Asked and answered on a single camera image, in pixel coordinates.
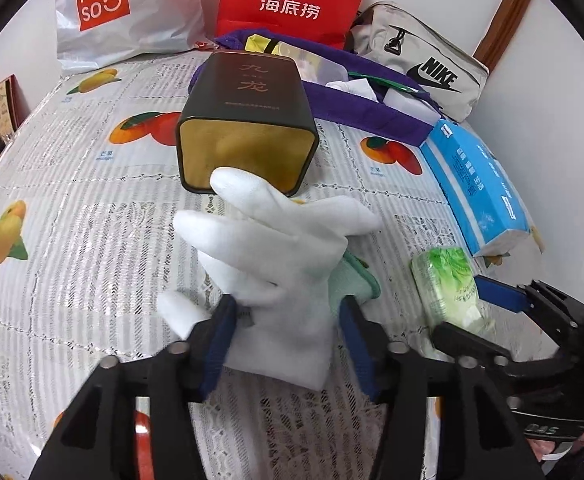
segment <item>blue gripper pad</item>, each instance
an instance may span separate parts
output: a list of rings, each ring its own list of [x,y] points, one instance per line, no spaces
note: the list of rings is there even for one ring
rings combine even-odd
[[[379,378],[386,366],[390,339],[383,327],[363,317],[354,296],[346,296],[339,308],[339,325],[357,374],[358,386],[372,402],[380,402]]]
[[[225,294],[211,319],[197,323],[190,333],[189,369],[182,379],[188,383],[189,388],[197,391],[195,397],[198,402],[207,399],[216,388],[236,329],[236,314],[235,299]]]
[[[523,290],[515,286],[497,282],[486,276],[475,276],[479,298],[511,312],[524,312],[530,307],[530,300]]]

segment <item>blue tissue box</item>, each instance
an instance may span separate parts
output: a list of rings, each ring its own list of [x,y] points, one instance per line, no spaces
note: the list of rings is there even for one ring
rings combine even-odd
[[[498,256],[530,234],[518,193],[488,147],[440,120],[421,152],[443,189],[472,256]]]

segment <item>nike waist bag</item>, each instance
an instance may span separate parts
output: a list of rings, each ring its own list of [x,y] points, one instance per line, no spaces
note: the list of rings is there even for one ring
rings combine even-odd
[[[487,67],[395,4],[372,5],[350,33],[347,46],[356,54],[412,78],[455,121],[479,100]]]

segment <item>green cloth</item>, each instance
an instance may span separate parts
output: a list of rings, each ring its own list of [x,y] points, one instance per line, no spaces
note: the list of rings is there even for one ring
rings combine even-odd
[[[381,295],[376,278],[352,253],[345,251],[339,265],[328,279],[328,302],[334,317],[339,315],[339,306],[345,296],[355,296],[358,304],[364,304]]]

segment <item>nike swoosh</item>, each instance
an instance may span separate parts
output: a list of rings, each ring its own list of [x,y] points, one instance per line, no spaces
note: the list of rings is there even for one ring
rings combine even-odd
[[[454,90],[447,85],[439,83],[437,81],[432,81],[432,79],[425,79],[421,74],[419,74],[419,68],[421,65],[415,65],[411,69],[408,70],[406,76],[412,78],[415,83],[420,84],[421,86],[429,86],[431,88],[441,88],[442,90],[450,90],[451,92],[461,93],[459,90]]]

